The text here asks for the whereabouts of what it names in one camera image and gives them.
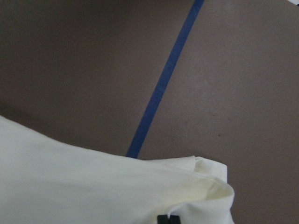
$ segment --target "cloth fold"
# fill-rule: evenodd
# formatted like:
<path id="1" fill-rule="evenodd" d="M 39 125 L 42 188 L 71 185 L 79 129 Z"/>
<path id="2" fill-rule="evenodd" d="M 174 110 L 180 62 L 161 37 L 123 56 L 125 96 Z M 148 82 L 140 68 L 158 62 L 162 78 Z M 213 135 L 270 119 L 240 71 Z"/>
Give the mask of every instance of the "cloth fold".
<path id="1" fill-rule="evenodd" d="M 142 161 L 71 146 L 0 116 L 0 223 L 233 224 L 227 167 Z"/>

